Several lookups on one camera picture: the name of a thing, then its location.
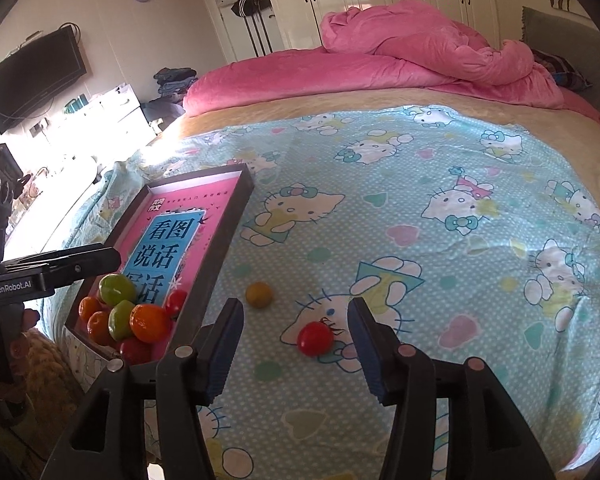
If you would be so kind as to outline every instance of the pile of fruit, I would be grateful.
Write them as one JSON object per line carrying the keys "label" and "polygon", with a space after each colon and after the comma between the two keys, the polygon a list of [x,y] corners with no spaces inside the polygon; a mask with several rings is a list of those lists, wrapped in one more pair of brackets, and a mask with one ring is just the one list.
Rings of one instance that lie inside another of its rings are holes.
{"label": "pile of fruit", "polygon": [[123,274],[108,274],[98,285],[96,297],[80,302],[78,314],[87,325],[89,338],[120,353],[130,365],[151,361],[152,344],[171,333],[171,319],[178,317],[187,293],[177,289],[160,305],[136,304],[135,285]]}

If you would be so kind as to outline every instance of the pink blanket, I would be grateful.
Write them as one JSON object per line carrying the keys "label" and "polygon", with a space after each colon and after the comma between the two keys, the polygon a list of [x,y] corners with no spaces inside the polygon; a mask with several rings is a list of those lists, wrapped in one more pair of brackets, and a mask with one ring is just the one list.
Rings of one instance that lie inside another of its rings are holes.
{"label": "pink blanket", "polygon": [[417,0],[322,20],[324,47],[247,59],[202,76],[187,93],[190,116],[295,96],[363,89],[429,88],[528,105],[568,108],[600,122],[579,96],[564,93],[528,46],[494,50],[473,29]]}

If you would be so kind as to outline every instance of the beige bedspread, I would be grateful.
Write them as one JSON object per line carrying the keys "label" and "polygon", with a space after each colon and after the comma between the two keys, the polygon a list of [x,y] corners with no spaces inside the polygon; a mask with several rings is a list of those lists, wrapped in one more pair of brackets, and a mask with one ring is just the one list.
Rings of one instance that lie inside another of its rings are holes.
{"label": "beige bedspread", "polygon": [[195,118],[181,117],[163,132],[161,138],[189,137],[235,124],[291,119],[342,110],[378,110],[404,104],[442,104],[469,117],[491,123],[523,125],[571,163],[600,206],[600,126],[591,119],[568,110],[507,105],[417,88],[361,90],[228,108]]}

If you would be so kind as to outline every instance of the toy fruit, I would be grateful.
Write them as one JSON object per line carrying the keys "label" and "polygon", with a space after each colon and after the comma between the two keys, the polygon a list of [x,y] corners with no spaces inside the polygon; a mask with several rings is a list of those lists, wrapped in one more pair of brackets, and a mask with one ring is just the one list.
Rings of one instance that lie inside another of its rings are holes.
{"label": "toy fruit", "polygon": [[167,316],[171,318],[178,317],[186,299],[186,290],[177,288],[173,292],[170,292],[167,296],[167,301],[164,303],[164,309],[167,313]]}
{"label": "toy fruit", "polygon": [[245,292],[247,303],[254,308],[265,308],[273,301],[273,291],[264,282],[251,283]]}
{"label": "toy fruit", "polygon": [[102,306],[102,304],[96,298],[93,296],[87,296],[86,298],[82,298],[82,301],[78,306],[78,316],[80,316],[81,320],[87,323],[93,314],[105,309],[106,307]]}
{"label": "toy fruit", "polygon": [[142,365],[151,361],[151,345],[129,337],[120,343],[120,355],[130,365]]}
{"label": "toy fruit", "polygon": [[140,304],[131,312],[129,326],[144,343],[157,343],[169,335],[171,321],[167,312],[158,305]]}
{"label": "toy fruit", "polygon": [[122,300],[136,300],[136,287],[124,274],[107,274],[100,280],[98,291],[109,306],[116,306]]}
{"label": "toy fruit", "polygon": [[87,334],[96,345],[113,347],[116,342],[109,334],[109,313],[95,312],[87,322]]}
{"label": "toy fruit", "polygon": [[333,345],[333,332],[320,321],[308,323],[298,333],[298,350],[309,357],[327,353]]}
{"label": "toy fruit", "polygon": [[116,341],[131,337],[133,332],[129,326],[131,311],[135,305],[127,300],[122,300],[109,313],[109,333]]}

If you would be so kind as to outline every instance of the flat screen tv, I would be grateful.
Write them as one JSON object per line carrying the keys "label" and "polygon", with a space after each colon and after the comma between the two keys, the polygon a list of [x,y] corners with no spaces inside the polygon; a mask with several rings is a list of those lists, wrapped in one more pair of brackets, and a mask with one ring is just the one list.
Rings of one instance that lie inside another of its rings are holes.
{"label": "flat screen tv", "polygon": [[37,38],[0,62],[0,134],[87,73],[71,26]]}

